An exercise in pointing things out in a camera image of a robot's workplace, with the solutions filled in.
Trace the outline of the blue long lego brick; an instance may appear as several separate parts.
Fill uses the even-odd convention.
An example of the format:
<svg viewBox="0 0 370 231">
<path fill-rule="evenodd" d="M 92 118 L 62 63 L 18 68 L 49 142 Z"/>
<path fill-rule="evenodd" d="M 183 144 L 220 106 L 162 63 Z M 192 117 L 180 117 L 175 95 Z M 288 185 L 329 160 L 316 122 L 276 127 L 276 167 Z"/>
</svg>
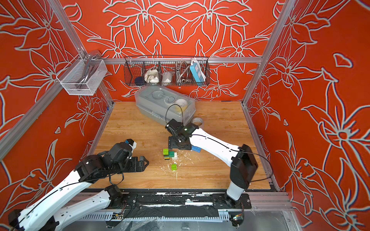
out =
<svg viewBox="0 0 370 231">
<path fill-rule="evenodd" d="M 202 149 L 199 148 L 199 147 L 196 147 L 196 146 L 192 146 L 191 150 L 194 151 L 194 152 L 200 153 Z"/>
</svg>

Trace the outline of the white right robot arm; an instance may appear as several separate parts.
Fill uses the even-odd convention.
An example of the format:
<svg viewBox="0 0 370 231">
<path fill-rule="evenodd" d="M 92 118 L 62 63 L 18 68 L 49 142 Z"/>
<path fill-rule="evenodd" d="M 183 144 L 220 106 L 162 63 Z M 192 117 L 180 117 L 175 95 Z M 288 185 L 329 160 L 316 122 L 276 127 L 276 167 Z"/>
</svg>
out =
<svg viewBox="0 0 370 231">
<path fill-rule="evenodd" d="M 165 126 L 178 149 L 186 145 L 198 147 L 223 161 L 230 167 L 230 184 L 225 193 L 225 201 L 237 204 L 241 195 L 252 183 L 258 169 L 254 153 L 247 145 L 237 146 L 220 140 L 198 126 Z"/>
</svg>

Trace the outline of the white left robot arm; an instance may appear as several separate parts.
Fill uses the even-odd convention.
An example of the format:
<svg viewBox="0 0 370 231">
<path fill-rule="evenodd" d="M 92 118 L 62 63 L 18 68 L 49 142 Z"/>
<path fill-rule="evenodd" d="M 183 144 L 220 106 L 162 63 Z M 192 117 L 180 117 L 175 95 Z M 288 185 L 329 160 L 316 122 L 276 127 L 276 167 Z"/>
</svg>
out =
<svg viewBox="0 0 370 231">
<path fill-rule="evenodd" d="M 88 156 L 40 200 L 25 209 L 9 213 L 9 225 L 17 231 L 58 231 L 90 213 L 113 205 L 120 206 L 124 197 L 118 186 L 113 184 L 71 206 L 67 203 L 100 179 L 115 174 L 143 172 L 148 165 L 145 157 L 104 161 L 99 155 Z"/>
</svg>

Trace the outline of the clear tape roll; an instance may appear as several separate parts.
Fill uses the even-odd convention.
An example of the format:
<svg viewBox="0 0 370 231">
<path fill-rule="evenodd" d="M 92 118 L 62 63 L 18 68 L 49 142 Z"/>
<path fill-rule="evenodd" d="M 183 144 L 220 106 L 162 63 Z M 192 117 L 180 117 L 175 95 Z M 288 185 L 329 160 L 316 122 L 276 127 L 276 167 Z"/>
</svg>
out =
<svg viewBox="0 0 370 231">
<path fill-rule="evenodd" d="M 196 125 L 196 126 L 198 126 L 198 127 L 200 127 L 200 128 L 203 128 L 204 127 L 204 121 L 200 117 L 194 117 L 194 118 L 192 118 L 191 123 L 194 124 L 194 125 Z"/>
</svg>

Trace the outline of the yellow tape roll in box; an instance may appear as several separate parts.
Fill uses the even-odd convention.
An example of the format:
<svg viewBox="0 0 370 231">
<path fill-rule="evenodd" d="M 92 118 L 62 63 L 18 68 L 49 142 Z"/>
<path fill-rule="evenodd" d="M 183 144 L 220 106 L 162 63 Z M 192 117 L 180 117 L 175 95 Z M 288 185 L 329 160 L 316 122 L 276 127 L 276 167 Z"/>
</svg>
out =
<svg viewBox="0 0 370 231">
<path fill-rule="evenodd" d="M 180 106 L 183 110 L 185 110 L 188 107 L 188 102 L 185 99 L 178 99 L 175 104 Z"/>
</svg>

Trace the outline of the grey plastic storage box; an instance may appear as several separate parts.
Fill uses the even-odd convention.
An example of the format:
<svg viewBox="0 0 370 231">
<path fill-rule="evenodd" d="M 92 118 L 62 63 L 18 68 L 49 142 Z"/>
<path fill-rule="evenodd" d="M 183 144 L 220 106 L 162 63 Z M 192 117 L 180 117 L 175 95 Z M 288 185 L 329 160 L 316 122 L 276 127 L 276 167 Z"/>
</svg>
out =
<svg viewBox="0 0 370 231">
<path fill-rule="evenodd" d="M 175 104 L 178 99 L 187 100 L 185 110 Z M 135 93 L 135 102 L 142 114 L 164 126 L 171 119 L 187 124 L 196 112 L 194 99 L 161 86 L 142 87 Z"/>
</svg>

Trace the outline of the white cup in basket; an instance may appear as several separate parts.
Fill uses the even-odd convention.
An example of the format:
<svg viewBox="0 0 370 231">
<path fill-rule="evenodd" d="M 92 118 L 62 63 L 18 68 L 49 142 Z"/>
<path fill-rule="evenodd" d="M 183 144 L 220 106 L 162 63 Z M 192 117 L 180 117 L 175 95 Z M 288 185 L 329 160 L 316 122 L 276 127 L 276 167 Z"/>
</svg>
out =
<svg viewBox="0 0 370 231">
<path fill-rule="evenodd" d="M 172 76 L 173 76 L 173 72 L 169 71 L 169 72 L 164 72 L 164 74 L 162 75 L 162 85 L 163 86 L 168 86 L 170 83 L 172 83 Z"/>
</svg>

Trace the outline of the white crumpled cloth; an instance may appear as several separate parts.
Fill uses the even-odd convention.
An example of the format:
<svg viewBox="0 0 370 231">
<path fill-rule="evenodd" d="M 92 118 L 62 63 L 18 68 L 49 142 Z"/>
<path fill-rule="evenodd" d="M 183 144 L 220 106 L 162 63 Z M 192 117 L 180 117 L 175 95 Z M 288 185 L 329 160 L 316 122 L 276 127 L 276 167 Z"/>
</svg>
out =
<svg viewBox="0 0 370 231">
<path fill-rule="evenodd" d="M 157 69 L 149 69 L 145 74 L 144 74 L 144 81 L 146 83 L 150 84 L 157 84 L 159 83 L 159 72 Z"/>
</svg>

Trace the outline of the metal tongs in basket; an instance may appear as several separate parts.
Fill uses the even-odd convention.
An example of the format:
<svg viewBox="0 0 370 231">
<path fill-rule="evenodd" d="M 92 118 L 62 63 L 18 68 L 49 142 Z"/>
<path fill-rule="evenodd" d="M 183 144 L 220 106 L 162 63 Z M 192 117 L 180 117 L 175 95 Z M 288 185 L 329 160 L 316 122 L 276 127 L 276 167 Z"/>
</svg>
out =
<svg viewBox="0 0 370 231">
<path fill-rule="evenodd" d="M 176 82 L 178 84 L 183 84 L 189 82 L 191 77 L 189 76 L 189 63 L 186 61 L 181 61 L 176 63 Z"/>
</svg>

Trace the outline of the dark round object in basket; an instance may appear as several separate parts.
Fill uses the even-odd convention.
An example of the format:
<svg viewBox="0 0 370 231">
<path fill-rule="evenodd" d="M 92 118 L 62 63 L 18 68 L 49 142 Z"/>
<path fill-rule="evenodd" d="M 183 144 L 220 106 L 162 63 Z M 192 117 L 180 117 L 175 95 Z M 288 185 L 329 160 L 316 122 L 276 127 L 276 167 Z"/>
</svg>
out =
<svg viewBox="0 0 370 231">
<path fill-rule="evenodd" d="M 143 77 L 136 77 L 135 78 L 135 85 L 137 85 L 137 86 L 145 86 L 146 85 L 146 81 L 144 80 Z"/>
</svg>

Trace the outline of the aluminium rear crossbar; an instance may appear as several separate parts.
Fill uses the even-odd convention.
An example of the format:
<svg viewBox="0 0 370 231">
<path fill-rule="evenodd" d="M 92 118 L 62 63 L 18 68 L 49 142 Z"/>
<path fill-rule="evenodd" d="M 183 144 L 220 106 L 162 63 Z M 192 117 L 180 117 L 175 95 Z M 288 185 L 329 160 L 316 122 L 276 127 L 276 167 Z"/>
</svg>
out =
<svg viewBox="0 0 370 231">
<path fill-rule="evenodd" d="M 128 58 L 104 58 L 105 64 L 125 64 L 126 62 L 165 62 L 165 61 L 208 61 L 209 64 L 260 64 L 261 57 L 176 57 L 169 58 L 145 58 L 145 57 L 128 57 Z"/>
</svg>

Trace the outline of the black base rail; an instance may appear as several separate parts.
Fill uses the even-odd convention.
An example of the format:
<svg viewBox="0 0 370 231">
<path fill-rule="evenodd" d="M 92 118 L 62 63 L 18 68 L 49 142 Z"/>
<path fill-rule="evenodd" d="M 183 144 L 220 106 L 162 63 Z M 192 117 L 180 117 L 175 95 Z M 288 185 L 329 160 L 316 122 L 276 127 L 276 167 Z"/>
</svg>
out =
<svg viewBox="0 0 370 231">
<path fill-rule="evenodd" d="M 232 219 L 243 215 L 252 208 L 248 194 L 243 193 L 237 204 L 225 201 L 224 190 L 180 190 L 180 189 L 127 189 L 123 190 L 123 204 L 108 206 L 103 211 L 118 212 L 123 218 L 141 216 L 217 216 L 227 211 Z"/>
</svg>

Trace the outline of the aluminium frame post left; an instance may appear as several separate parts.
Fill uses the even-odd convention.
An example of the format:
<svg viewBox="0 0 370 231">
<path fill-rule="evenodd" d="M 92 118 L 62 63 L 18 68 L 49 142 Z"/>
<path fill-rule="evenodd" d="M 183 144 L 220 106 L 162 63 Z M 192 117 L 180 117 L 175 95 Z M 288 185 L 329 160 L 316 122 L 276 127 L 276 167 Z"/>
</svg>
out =
<svg viewBox="0 0 370 231">
<path fill-rule="evenodd" d="M 55 15 L 57 16 L 59 22 L 61 23 L 61 25 L 63 26 L 63 28 L 64 28 L 64 30 L 67 34 L 69 40 L 71 41 L 75 50 L 78 53 L 78 56 L 77 56 L 77 58 L 75 58 L 75 60 L 78 60 L 80 58 L 82 59 L 82 58 L 86 57 L 87 54 L 99 52 L 98 50 L 94 50 L 92 52 L 87 52 L 87 50 L 85 49 L 81 39 L 77 35 L 77 32 L 75 31 L 72 23 L 68 19 L 60 1 L 48 1 L 48 3 L 51 6 Z M 101 82 L 101 84 L 100 84 L 100 86 L 98 87 L 97 90 L 100 90 L 102 92 L 105 100 L 108 103 L 108 106 L 112 107 L 114 105 L 114 102 L 113 102 L 110 94 L 108 93 L 108 90 L 105 87 L 103 81 Z"/>
</svg>

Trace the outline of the aluminium frame post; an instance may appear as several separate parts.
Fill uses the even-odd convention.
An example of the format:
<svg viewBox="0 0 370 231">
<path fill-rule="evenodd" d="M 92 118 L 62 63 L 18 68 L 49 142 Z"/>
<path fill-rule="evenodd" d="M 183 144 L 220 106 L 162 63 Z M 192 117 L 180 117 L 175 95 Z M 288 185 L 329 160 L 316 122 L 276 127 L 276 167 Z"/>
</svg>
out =
<svg viewBox="0 0 370 231">
<path fill-rule="evenodd" d="M 274 46 L 277 44 L 277 40 L 278 40 L 282 30 L 283 30 L 283 27 L 284 27 L 284 25 L 285 25 L 285 23 L 288 19 L 288 16 L 290 15 L 290 12 L 293 10 L 293 7 L 294 7 L 295 3 L 296 3 L 295 0 L 289 0 L 289 1 L 285 2 L 284 6 L 282 8 L 282 11 L 281 11 L 281 13 L 280 13 L 280 15 L 279 15 L 279 17 L 276 21 L 276 25 L 275 25 L 275 27 L 272 31 L 272 34 L 271 34 L 270 39 L 267 43 L 267 46 L 264 50 L 262 60 L 261 60 L 260 64 L 258 65 L 258 67 L 256 68 L 256 71 L 255 71 L 251 81 L 248 84 L 248 88 L 247 88 L 246 93 L 243 97 L 243 100 L 241 101 L 241 105 L 243 107 L 247 106 L 247 102 L 251 97 L 252 91 L 253 91 L 254 87 L 257 85 L 258 79 L 261 77 L 262 71 L 264 70 L 264 68 L 267 65 L 267 62 L 270 58 L 270 55 L 273 52 Z"/>
<path fill-rule="evenodd" d="M 68 19 L 60 1 L 48 1 L 48 3 L 51 6 L 55 15 L 57 16 L 59 22 L 61 23 L 61 25 L 63 26 L 63 28 L 64 28 L 64 30 L 67 34 L 69 40 L 71 41 L 75 50 L 78 53 L 78 56 L 77 56 L 77 58 L 75 58 L 75 60 L 78 60 L 80 58 L 82 59 L 82 58 L 86 57 L 87 54 L 99 52 L 98 50 L 94 50 L 92 52 L 87 52 L 87 50 L 85 49 L 81 39 L 77 35 L 77 32 L 75 31 L 72 23 Z M 114 105 L 114 102 L 113 102 L 110 94 L 108 93 L 108 90 L 105 87 L 103 81 L 101 82 L 101 84 L 100 84 L 100 86 L 98 87 L 97 90 L 100 90 L 102 92 L 105 100 L 108 103 L 108 106 L 112 107 Z"/>
</svg>

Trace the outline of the clear acrylic wall bin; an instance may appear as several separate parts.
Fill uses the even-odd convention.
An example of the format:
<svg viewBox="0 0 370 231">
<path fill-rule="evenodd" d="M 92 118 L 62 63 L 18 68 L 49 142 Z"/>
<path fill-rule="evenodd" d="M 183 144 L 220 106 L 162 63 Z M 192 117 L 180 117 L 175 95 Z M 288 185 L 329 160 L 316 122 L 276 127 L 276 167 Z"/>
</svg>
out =
<svg viewBox="0 0 370 231">
<path fill-rule="evenodd" d="M 93 96 L 108 70 L 100 52 L 76 60 L 57 80 L 69 95 Z"/>
</svg>

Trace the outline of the aluminium frame post right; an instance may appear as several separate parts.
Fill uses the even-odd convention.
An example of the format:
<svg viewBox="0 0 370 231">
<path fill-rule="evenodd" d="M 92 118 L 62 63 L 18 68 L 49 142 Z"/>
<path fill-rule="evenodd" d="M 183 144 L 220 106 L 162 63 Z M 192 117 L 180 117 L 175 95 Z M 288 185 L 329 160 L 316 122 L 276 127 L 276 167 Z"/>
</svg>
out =
<svg viewBox="0 0 370 231">
<path fill-rule="evenodd" d="M 282 30 L 283 30 L 283 27 L 284 27 L 284 25 L 285 25 L 285 23 L 288 19 L 288 16 L 290 15 L 290 12 L 293 10 L 293 7 L 294 7 L 295 3 L 296 3 L 295 0 L 289 0 L 289 1 L 285 2 L 284 6 L 282 8 L 282 11 L 281 11 L 281 13 L 280 13 L 280 15 L 279 15 L 279 17 L 276 21 L 276 25 L 275 25 L 275 27 L 272 31 L 272 34 L 271 34 L 270 39 L 267 43 L 267 46 L 264 50 L 262 60 L 261 60 L 260 64 L 258 65 L 258 67 L 256 68 L 256 71 L 255 71 L 251 81 L 248 84 L 248 88 L 247 88 L 246 93 L 243 97 L 243 100 L 241 101 L 241 105 L 243 107 L 247 106 L 247 102 L 251 97 L 252 91 L 253 91 L 254 87 L 257 85 L 258 79 L 261 77 L 262 71 L 264 70 L 264 68 L 267 65 L 267 62 L 270 58 L 270 55 L 273 52 L 274 46 L 277 44 L 277 40 L 278 40 Z"/>
</svg>

